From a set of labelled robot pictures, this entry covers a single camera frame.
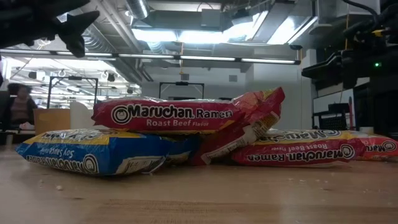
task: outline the cable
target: cable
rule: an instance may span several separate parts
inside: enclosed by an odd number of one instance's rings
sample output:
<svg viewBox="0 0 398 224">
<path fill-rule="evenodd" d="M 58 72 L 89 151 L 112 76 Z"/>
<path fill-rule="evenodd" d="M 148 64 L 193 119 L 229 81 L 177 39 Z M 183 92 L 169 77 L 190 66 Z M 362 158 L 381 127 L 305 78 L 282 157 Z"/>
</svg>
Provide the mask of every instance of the cable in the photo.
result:
<svg viewBox="0 0 398 224">
<path fill-rule="evenodd" d="M 208 2 L 201 2 L 201 3 L 199 3 L 199 5 L 198 5 L 198 7 L 197 7 L 197 12 L 199 12 L 199 7 L 200 7 L 203 3 L 207 4 L 208 6 L 211 7 L 211 9 L 213 9 L 213 6 L 211 6 L 211 4 L 209 4 Z"/>
<path fill-rule="evenodd" d="M 379 25 L 379 15 L 371 7 L 368 7 L 368 6 L 365 6 L 363 4 L 356 3 L 356 2 L 353 2 L 353 1 L 350 1 L 350 0 L 342 0 L 342 1 L 347 3 L 347 4 L 349 4 L 349 5 L 364 9 L 364 10 L 366 10 L 366 11 L 368 11 L 368 12 L 370 12 L 372 14 L 372 16 L 373 16 L 373 26 L 372 26 L 371 31 L 373 31 Z"/>
</svg>

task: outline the white wall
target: white wall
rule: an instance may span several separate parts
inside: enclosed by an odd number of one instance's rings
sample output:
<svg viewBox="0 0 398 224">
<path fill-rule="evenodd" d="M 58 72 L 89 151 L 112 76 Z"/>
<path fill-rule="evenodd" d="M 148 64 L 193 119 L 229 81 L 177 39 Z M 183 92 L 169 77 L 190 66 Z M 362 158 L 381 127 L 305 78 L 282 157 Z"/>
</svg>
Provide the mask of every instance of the white wall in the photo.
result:
<svg viewBox="0 0 398 224">
<path fill-rule="evenodd" d="M 316 61 L 315 51 L 307 51 L 302 66 L 307 67 Z M 309 78 L 301 76 L 301 66 L 254 64 L 246 74 L 248 91 L 268 90 L 282 87 L 285 100 L 282 104 L 277 129 L 311 129 L 312 99 L 314 87 Z"/>
<path fill-rule="evenodd" d="M 161 69 L 149 67 L 146 69 L 155 82 L 142 83 L 142 95 L 159 97 L 159 82 L 179 82 L 181 81 L 179 68 Z M 183 68 L 183 73 L 190 74 L 190 83 L 205 84 L 205 98 L 218 99 L 220 97 L 234 98 L 245 93 L 246 74 L 241 73 L 237 68 Z M 229 82 L 229 75 L 237 75 L 237 82 Z M 162 85 L 161 98 L 168 100 L 170 96 L 184 96 L 201 98 L 201 86 L 175 86 Z"/>
<path fill-rule="evenodd" d="M 200 85 L 189 85 L 189 86 L 176 86 L 176 85 L 162 85 L 161 98 L 168 100 L 169 97 L 183 96 L 183 97 L 194 97 L 196 99 L 201 98 L 201 86 Z M 142 84 L 142 95 L 150 97 L 159 97 L 159 82 L 150 82 Z M 234 98 L 236 96 L 245 93 L 243 86 L 222 86 L 222 85 L 205 85 L 205 98 L 206 99 L 218 99 Z"/>
</svg>

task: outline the ductwork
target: ductwork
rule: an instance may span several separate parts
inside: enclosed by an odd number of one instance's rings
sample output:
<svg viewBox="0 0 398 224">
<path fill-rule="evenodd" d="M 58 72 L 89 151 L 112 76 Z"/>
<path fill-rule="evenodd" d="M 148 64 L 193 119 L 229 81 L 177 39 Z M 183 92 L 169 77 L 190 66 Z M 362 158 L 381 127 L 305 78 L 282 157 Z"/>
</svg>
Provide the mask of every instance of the ductwork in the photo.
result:
<svg viewBox="0 0 398 224">
<path fill-rule="evenodd" d="M 81 13 L 81 11 L 78 9 L 70 12 L 72 15 L 79 13 Z M 87 28 L 81 36 L 83 37 L 85 41 L 85 47 L 89 52 L 116 52 L 116 49 L 108 42 L 108 40 L 106 40 L 106 38 L 94 25 L 89 26 L 89 28 Z M 115 61 L 110 61 L 107 63 L 110 63 L 122 74 L 124 74 L 123 77 L 128 82 L 140 83 L 142 81 L 140 71 L 137 71 L 137 68 L 133 68 L 132 66 L 128 65 L 123 59 L 117 58 Z"/>
<path fill-rule="evenodd" d="M 149 15 L 149 5 L 146 0 L 126 0 L 126 2 L 133 18 L 141 20 Z"/>
</svg>

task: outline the desk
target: desk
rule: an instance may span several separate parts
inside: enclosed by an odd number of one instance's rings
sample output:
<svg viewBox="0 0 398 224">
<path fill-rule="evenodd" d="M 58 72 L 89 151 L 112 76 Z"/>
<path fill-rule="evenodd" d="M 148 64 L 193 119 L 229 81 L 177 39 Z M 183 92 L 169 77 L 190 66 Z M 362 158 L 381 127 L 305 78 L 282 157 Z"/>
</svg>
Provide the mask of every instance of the desk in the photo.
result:
<svg viewBox="0 0 398 224">
<path fill-rule="evenodd" d="M 354 161 L 336 169 L 171 167 L 94 178 L 0 149 L 0 223 L 397 223 L 397 177 L 398 164 Z"/>
</svg>

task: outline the plastic packaging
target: plastic packaging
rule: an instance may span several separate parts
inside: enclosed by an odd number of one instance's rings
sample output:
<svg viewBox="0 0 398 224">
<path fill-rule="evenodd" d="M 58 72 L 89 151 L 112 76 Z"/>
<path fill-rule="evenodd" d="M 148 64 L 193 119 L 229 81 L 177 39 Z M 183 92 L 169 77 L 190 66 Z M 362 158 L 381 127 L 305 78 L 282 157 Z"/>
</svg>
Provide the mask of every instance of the plastic packaging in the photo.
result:
<svg viewBox="0 0 398 224">
<path fill-rule="evenodd" d="M 398 159 L 398 142 L 375 134 L 365 134 L 357 131 L 350 131 L 357 136 L 365 145 L 365 152 L 357 160 L 365 161 L 391 161 Z"/>
<path fill-rule="evenodd" d="M 121 98 L 95 104 L 91 118 L 95 125 L 140 133 L 210 134 L 227 127 L 242 114 L 246 114 L 247 121 L 252 123 L 256 120 L 257 131 L 264 132 L 262 114 L 259 112 L 267 112 L 269 98 L 275 95 L 274 92 L 282 92 L 283 95 L 282 89 L 277 89 L 245 93 L 231 101 Z"/>
<path fill-rule="evenodd" d="M 281 103 L 285 98 L 281 88 L 249 93 L 236 99 L 244 112 L 237 122 L 207 136 L 198 152 L 190 158 L 191 165 L 211 163 L 212 159 L 228 155 L 239 147 L 252 144 L 266 135 L 280 118 Z"/>
<path fill-rule="evenodd" d="M 115 130 L 49 131 L 16 151 L 29 162 L 89 175 L 152 172 L 174 144 L 158 136 Z"/>
<path fill-rule="evenodd" d="M 245 166 L 330 167 L 362 156 L 364 150 L 362 141 L 345 131 L 269 131 L 231 158 Z"/>
</svg>

